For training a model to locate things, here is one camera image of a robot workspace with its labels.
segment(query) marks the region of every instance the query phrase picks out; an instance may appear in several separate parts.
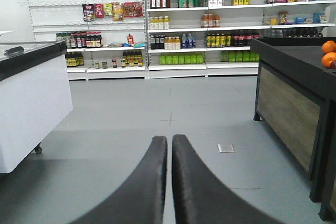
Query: orange fruit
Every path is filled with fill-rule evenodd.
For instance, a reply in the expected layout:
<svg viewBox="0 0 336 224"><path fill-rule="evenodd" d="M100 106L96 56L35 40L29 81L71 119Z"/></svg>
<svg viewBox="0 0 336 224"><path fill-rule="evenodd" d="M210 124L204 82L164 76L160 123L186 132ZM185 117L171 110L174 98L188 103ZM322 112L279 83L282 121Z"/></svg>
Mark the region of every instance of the orange fruit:
<svg viewBox="0 0 336 224"><path fill-rule="evenodd" d="M325 54L321 60L325 68L330 68L331 64L336 60L336 52L329 52Z"/></svg>
<svg viewBox="0 0 336 224"><path fill-rule="evenodd" d="M336 52L336 43L333 40L328 40L322 45L322 51L327 54L329 52Z"/></svg>

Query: gray floor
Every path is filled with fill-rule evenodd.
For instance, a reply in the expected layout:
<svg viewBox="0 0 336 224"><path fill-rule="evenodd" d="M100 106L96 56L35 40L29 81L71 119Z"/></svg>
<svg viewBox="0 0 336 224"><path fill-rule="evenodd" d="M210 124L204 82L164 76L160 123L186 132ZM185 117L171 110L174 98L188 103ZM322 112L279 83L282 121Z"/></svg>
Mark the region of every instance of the gray floor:
<svg viewBox="0 0 336 224"><path fill-rule="evenodd" d="M301 169L263 122L252 120L256 77L70 83L74 110L11 174L0 175L0 223L62 224L109 196L151 138L188 136L234 192L290 224L327 223ZM219 153L233 144L236 153ZM173 224L170 167L164 223Z"/></svg>

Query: wooden counter panel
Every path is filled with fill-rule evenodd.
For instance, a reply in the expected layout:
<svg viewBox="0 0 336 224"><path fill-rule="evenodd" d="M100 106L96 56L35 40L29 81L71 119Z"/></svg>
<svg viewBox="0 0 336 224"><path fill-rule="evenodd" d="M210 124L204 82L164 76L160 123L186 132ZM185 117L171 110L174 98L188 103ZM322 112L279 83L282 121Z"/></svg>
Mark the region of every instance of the wooden counter panel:
<svg viewBox="0 0 336 224"><path fill-rule="evenodd" d="M257 110L309 171L320 107L262 68Z"/></svg>

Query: freezer caster wheel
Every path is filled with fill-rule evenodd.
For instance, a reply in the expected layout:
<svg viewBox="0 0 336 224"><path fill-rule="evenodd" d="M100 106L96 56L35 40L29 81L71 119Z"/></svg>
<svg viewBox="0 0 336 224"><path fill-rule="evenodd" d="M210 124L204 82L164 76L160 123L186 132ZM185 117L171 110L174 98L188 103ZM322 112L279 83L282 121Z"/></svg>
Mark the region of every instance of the freezer caster wheel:
<svg viewBox="0 0 336 224"><path fill-rule="evenodd" d="M35 150L35 153L40 154L40 153L42 152L43 149L41 148L40 145L38 145L38 146L35 147L34 150Z"/></svg>

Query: hanging snack package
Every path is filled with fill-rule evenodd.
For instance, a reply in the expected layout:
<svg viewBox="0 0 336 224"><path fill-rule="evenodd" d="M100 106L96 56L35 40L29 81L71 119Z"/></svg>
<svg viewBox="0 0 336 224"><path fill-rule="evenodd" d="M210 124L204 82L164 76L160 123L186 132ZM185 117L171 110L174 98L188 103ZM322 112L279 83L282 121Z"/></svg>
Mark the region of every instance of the hanging snack package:
<svg viewBox="0 0 336 224"><path fill-rule="evenodd" d="M124 3L124 17L132 18L134 16L134 2Z"/></svg>
<svg viewBox="0 0 336 224"><path fill-rule="evenodd" d="M112 4L104 4L104 16L105 17L112 17L113 16L113 9Z"/></svg>
<svg viewBox="0 0 336 224"><path fill-rule="evenodd" d="M113 20L114 21L124 20L124 10L122 4L119 2L113 3Z"/></svg>
<svg viewBox="0 0 336 224"><path fill-rule="evenodd" d="M94 4L95 18L104 18L104 4Z"/></svg>
<svg viewBox="0 0 336 224"><path fill-rule="evenodd" d="M142 17L142 2L134 2L134 17Z"/></svg>
<svg viewBox="0 0 336 224"><path fill-rule="evenodd" d="M83 4L84 21L94 21L95 6L93 4Z"/></svg>

